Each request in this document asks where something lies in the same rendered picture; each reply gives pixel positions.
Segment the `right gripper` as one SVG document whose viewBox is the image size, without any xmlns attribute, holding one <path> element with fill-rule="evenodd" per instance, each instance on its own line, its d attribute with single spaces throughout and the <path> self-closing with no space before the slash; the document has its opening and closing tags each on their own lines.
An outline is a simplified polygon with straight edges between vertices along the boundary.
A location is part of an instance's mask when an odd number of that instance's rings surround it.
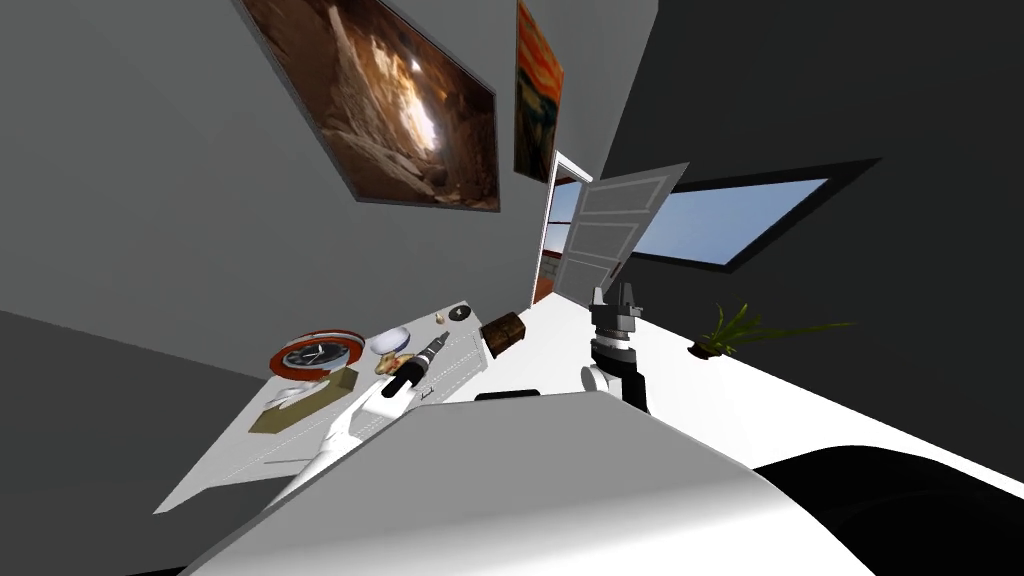
<svg viewBox="0 0 1024 576">
<path fill-rule="evenodd" d="M 624 282 L 620 286 L 618 303 L 605 303 L 600 286 L 593 289 L 592 303 L 589 305 L 593 322 L 621 322 L 627 318 L 639 318 L 643 308 L 637 307 L 632 285 Z"/>
</svg>

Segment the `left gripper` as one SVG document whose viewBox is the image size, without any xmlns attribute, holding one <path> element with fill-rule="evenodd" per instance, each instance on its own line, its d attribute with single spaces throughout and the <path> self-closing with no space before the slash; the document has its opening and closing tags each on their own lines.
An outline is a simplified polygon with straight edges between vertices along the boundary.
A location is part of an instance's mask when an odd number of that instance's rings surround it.
<svg viewBox="0 0 1024 576">
<path fill-rule="evenodd" d="M 434 338 L 424 349 L 422 349 L 417 356 L 417 360 L 423 366 L 429 366 L 440 349 L 445 345 L 446 340 L 450 336 L 450 331 L 445 331 L 436 338 Z"/>
</svg>

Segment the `white dome bowl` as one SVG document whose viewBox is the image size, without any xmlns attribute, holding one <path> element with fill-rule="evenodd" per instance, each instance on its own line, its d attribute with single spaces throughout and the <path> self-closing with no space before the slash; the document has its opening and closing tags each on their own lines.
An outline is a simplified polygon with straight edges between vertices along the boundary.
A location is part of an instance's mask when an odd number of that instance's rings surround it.
<svg viewBox="0 0 1024 576">
<path fill-rule="evenodd" d="M 397 353 L 407 347 L 411 340 L 411 333 L 403 327 L 395 327 L 380 333 L 367 341 L 368 348 L 380 356 Z"/>
</svg>

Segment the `white panelled door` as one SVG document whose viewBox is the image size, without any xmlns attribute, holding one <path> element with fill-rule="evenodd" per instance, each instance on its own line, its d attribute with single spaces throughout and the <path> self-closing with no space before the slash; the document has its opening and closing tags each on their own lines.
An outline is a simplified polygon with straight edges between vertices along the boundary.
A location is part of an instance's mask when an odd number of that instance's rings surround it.
<svg viewBox="0 0 1024 576">
<path fill-rule="evenodd" d="M 606 292 L 689 164 L 585 184 L 563 245 L 555 294 L 582 306 Z"/>
</svg>

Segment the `dark brown box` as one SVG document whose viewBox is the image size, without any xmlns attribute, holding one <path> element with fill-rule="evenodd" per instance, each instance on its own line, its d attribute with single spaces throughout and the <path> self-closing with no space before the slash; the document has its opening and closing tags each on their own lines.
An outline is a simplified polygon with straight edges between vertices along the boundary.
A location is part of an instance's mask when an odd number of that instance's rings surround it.
<svg viewBox="0 0 1024 576">
<path fill-rule="evenodd" d="M 493 358 L 525 338 L 526 327 L 514 312 L 507 313 L 480 328 L 481 337 Z"/>
</svg>

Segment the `red rimmed round clock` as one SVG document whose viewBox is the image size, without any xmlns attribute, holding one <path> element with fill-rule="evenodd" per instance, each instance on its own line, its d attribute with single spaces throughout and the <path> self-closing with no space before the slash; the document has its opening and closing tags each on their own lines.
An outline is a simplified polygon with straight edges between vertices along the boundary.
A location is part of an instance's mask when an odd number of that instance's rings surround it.
<svg viewBox="0 0 1024 576">
<path fill-rule="evenodd" d="M 309 382 L 358 361 L 366 338 L 348 330 L 321 330 L 304 334 L 282 347 L 269 362 L 282 378 Z"/>
</svg>

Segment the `green potted plant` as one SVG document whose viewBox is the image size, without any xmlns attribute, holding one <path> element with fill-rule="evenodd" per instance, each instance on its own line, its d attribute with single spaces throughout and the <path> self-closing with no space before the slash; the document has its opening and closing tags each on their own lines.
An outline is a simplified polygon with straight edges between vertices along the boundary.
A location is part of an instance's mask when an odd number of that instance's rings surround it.
<svg viewBox="0 0 1024 576">
<path fill-rule="evenodd" d="M 824 325 L 795 328 L 774 329 L 763 325 L 761 315 L 750 315 L 749 304 L 743 303 L 728 321 L 725 320 L 724 307 L 717 304 L 718 321 L 710 334 L 698 337 L 687 351 L 695 358 L 710 360 L 719 356 L 735 354 L 735 344 L 779 339 L 800 334 L 821 332 L 833 328 L 853 326 L 852 322 L 829 323 Z"/>
</svg>

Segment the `dark framed window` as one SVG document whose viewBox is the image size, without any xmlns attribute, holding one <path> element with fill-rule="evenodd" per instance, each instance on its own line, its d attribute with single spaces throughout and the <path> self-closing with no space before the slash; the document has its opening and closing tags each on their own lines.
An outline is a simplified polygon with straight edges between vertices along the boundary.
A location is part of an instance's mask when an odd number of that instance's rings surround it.
<svg viewBox="0 0 1024 576">
<path fill-rule="evenodd" d="M 733 273 L 879 162 L 867 158 L 680 183 L 632 256 Z"/>
</svg>

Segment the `olive tissue box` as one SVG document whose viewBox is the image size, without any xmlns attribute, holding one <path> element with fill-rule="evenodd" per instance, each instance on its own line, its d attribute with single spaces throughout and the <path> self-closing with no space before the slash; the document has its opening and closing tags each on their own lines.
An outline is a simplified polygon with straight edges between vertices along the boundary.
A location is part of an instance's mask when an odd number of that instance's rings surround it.
<svg viewBox="0 0 1024 576">
<path fill-rule="evenodd" d="M 345 367 L 331 373 L 324 380 L 303 382 L 286 387 L 266 402 L 261 414 L 249 428 L 255 434 L 276 434 L 315 414 L 341 398 L 349 395 L 359 374 Z"/>
</svg>

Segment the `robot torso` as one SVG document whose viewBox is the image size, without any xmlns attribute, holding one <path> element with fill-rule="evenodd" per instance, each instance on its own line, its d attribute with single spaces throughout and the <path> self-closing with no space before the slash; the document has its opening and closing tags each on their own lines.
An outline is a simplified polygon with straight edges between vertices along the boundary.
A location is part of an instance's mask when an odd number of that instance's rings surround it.
<svg viewBox="0 0 1024 576">
<path fill-rule="evenodd" d="M 738 461 L 601 392 L 419 407 L 181 576 L 873 576 Z"/>
</svg>

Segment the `white dresser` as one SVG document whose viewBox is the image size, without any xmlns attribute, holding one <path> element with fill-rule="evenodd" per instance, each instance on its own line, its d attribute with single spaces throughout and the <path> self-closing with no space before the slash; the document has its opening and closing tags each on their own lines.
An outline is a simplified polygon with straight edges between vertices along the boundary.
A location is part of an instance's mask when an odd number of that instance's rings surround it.
<svg viewBox="0 0 1024 576">
<path fill-rule="evenodd" d="M 402 325 L 411 333 L 411 340 L 397 354 L 418 355 L 434 338 L 450 331 L 444 347 L 436 355 L 426 376 L 416 386 L 417 396 L 407 411 L 421 405 L 444 402 L 487 368 L 489 354 L 481 339 L 481 322 L 473 308 L 468 319 L 461 322 L 450 321 L 447 313 L 454 306 L 438 311 L 446 317 L 443 325 L 435 321 L 435 314 L 438 312 Z M 207 488 L 299 474 L 318 453 L 333 421 L 376 381 L 395 374 L 380 376 L 374 372 L 382 356 L 373 354 L 368 348 L 367 341 L 371 338 L 366 338 L 360 359 L 346 366 L 359 374 L 355 387 L 349 395 L 283 431 L 250 433 L 249 428 L 263 411 L 266 402 L 272 400 L 280 390 L 303 383 L 273 374 L 156 510 L 159 513 L 168 512 Z M 364 414 L 353 420 L 353 433 L 366 442 L 392 421 Z"/>
</svg>

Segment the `orange painting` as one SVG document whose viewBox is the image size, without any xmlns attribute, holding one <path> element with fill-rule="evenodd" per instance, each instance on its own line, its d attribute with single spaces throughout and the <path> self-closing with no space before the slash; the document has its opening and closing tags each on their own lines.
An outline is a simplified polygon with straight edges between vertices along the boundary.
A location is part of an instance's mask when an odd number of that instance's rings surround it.
<svg viewBox="0 0 1024 576">
<path fill-rule="evenodd" d="M 523 0 L 517 0 L 514 170 L 549 180 L 564 70 Z"/>
</svg>

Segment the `brown cave picture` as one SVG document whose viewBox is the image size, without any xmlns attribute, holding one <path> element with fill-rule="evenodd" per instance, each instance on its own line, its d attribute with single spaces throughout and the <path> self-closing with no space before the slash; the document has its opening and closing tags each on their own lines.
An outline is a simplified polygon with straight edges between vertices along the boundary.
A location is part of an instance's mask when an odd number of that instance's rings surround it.
<svg viewBox="0 0 1024 576">
<path fill-rule="evenodd" d="M 359 201 L 496 212 L 495 95 L 383 0 L 239 0 Z"/>
</svg>

